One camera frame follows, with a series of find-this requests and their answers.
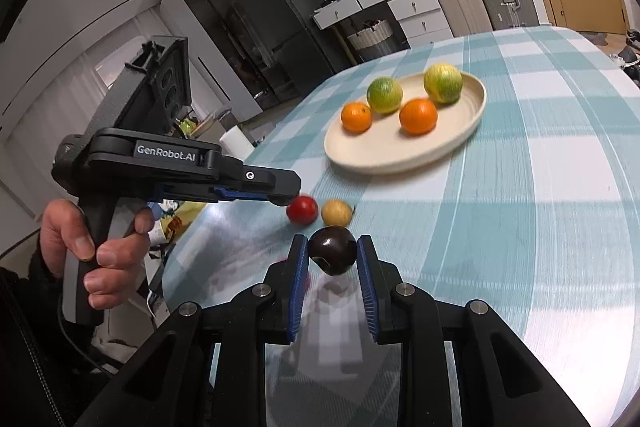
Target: black jacket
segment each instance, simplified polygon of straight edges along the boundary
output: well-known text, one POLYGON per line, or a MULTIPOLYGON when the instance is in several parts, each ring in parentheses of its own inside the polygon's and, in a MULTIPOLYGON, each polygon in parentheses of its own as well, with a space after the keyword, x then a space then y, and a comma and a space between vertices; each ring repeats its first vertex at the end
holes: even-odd
MULTIPOLYGON (((37 251, 28 279, 0 268, 0 425, 71 427, 106 377, 66 341, 58 324, 62 284, 37 251)), ((85 352, 93 328, 64 321, 85 352)))

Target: desk leg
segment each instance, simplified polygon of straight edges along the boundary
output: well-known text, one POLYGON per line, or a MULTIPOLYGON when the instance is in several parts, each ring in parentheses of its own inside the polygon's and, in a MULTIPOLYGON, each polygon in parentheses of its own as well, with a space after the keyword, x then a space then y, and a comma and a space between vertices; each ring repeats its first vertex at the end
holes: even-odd
POLYGON ((344 52, 347 54, 347 57, 349 57, 351 65, 352 66, 357 66, 358 65, 358 61, 353 56, 353 53, 351 53, 351 50, 349 49, 349 46, 347 45, 347 42, 345 42, 342 34, 340 33, 340 30, 335 27, 335 24, 333 26, 331 26, 331 29, 334 31, 334 34, 335 34, 336 38, 338 39, 338 42, 340 42, 340 45, 344 49, 344 52))

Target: dark cherry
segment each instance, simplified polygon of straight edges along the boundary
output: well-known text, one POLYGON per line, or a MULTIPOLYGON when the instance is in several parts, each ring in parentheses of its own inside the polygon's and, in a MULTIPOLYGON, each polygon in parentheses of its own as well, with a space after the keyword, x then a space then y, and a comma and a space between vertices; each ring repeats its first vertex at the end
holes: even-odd
POLYGON ((328 275, 341 275, 356 262, 356 240, 345 227, 324 227, 309 239, 309 258, 328 275))

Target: oval beige plate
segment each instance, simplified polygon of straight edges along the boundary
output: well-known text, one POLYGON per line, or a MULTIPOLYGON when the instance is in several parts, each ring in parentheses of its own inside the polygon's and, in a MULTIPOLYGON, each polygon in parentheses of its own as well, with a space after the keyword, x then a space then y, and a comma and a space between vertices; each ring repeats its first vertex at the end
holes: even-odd
MULTIPOLYGON (((413 98, 427 98, 423 73, 400 78, 405 104, 413 98)), ((478 127, 486 106, 486 89, 475 76, 462 73, 460 100, 438 108, 436 128, 422 136, 405 134, 398 111, 388 116, 374 115, 373 125, 362 134, 345 131, 340 114, 324 137, 329 159, 350 171, 365 174, 392 174, 433 162, 462 144, 478 127)), ((363 96, 361 102, 367 102, 363 96)))

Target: green fruit in background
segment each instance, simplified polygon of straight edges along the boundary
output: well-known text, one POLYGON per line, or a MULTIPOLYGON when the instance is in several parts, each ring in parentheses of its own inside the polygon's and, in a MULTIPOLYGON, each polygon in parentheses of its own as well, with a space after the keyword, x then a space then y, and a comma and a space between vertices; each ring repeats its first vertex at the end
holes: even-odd
POLYGON ((369 106, 380 114, 390 114, 402 105, 402 86, 391 76, 376 78, 367 89, 369 106))
POLYGON ((462 74, 451 64, 434 64, 424 74, 424 89, 435 102, 457 102, 462 92, 462 74))

